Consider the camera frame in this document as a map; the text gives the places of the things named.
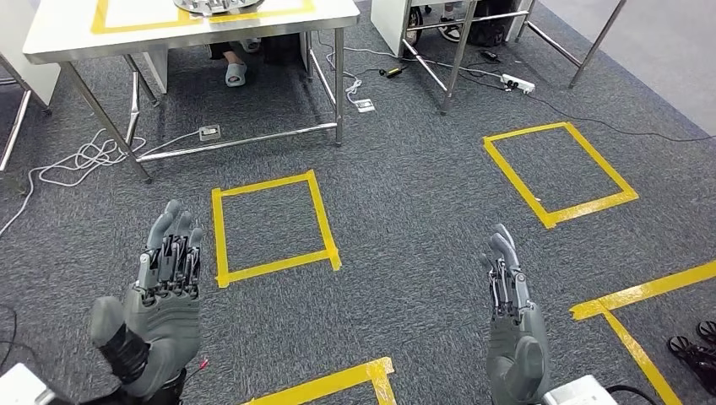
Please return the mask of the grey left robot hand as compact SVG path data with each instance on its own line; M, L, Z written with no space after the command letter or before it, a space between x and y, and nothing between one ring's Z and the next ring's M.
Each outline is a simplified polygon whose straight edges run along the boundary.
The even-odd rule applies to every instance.
M123 300L95 299L90 340L119 380L94 404L180 404L200 346L203 231L177 200L152 224Z

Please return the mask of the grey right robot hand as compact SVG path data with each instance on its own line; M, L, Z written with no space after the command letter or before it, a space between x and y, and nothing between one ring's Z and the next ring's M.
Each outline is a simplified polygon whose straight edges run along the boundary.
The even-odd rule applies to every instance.
M491 255L482 254L491 297L486 358L493 404L538 404L548 391L551 368L545 321L530 298L514 240L503 224L493 227Z

